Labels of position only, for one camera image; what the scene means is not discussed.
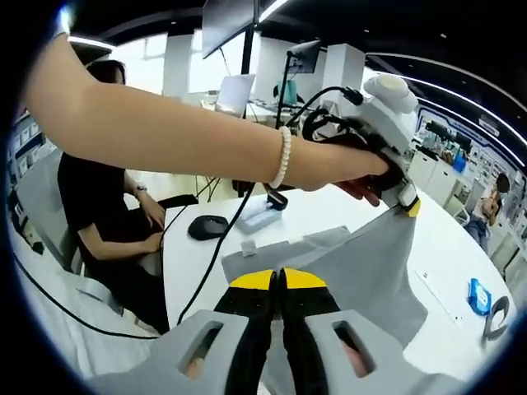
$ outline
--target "black computer mouse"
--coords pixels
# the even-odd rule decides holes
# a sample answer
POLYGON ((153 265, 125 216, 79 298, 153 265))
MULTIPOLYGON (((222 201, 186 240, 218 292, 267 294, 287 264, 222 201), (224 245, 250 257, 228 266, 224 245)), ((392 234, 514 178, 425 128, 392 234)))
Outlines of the black computer mouse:
POLYGON ((215 239, 225 233, 229 222, 222 216, 199 216, 189 226, 189 236, 203 241, 215 239))

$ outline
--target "person in background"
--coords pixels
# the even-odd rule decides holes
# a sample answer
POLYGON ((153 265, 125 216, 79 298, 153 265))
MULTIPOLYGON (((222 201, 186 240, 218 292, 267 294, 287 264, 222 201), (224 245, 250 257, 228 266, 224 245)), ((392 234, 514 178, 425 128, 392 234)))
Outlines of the person in background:
MULTIPOLYGON (((95 62, 87 69, 98 81, 125 84, 120 62, 95 62)), ((163 280, 146 272, 139 261, 150 253, 158 257, 165 209, 195 204, 197 199, 187 195, 156 202, 125 169, 66 152, 58 167, 58 188, 68 227, 90 275, 107 286, 121 306, 159 333, 167 332, 163 280), (129 211, 125 193, 141 207, 129 211)), ((161 265, 160 259, 150 261, 161 265)))
POLYGON ((487 224, 494 225, 496 217, 502 207, 502 200, 506 197, 510 189, 510 183, 507 176, 500 173, 494 184, 487 186, 483 195, 476 203, 470 222, 465 229, 481 246, 485 253, 488 253, 487 224))

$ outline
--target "bracelet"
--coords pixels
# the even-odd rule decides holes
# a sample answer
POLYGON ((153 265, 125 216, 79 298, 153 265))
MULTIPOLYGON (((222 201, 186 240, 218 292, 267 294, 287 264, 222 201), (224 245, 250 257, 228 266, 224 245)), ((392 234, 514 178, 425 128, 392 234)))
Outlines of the bracelet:
POLYGON ((272 183, 269 184, 272 189, 278 188, 282 184, 283 179, 286 177, 287 165, 289 165, 289 155, 291 154, 291 130, 285 126, 282 126, 280 128, 280 132, 282 132, 283 140, 282 159, 280 160, 280 168, 278 169, 277 176, 274 178, 272 183))

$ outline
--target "ceiling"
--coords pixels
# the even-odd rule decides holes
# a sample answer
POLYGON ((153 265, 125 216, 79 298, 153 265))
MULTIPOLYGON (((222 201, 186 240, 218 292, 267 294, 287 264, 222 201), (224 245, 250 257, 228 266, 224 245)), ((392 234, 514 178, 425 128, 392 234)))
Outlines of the ceiling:
MULTIPOLYGON (((263 9, 272 2, 260 0, 263 9)), ((85 0, 73 5, 77 19, 72 33, 110 44, 167 31, 189 34, 201 26, 204 3, 85 0)), ((368 56, 371 68, 428 81, 469 97, 527 138, 527 24, 520 6, 521 2, 511 0, 290 0, 259 29, 264 36, 282 40, 320 38, 325 44, 348 43, 378 54, 368 56), (445 63, 477 77, 416 58, 445 63)), ((478 123, 482 111, 473 105, 423 84, 413 83, 413 87, 418 95, 478 123)), ((527 163, 527 147, 508 128, 498 125, 498 129, 500 140, 527 163)))

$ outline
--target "black shirt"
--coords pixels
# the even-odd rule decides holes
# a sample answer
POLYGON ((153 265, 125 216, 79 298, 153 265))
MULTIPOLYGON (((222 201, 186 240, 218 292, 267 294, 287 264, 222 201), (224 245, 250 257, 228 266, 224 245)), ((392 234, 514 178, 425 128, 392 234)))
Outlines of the black shirt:
POLYGON ((63 153, 58 166, 58 189, 68 227, 84 261, 94 258, 78 231, 95 224, 104 241, 128 242, 128 207, 124 202, 124 169, 63 153))

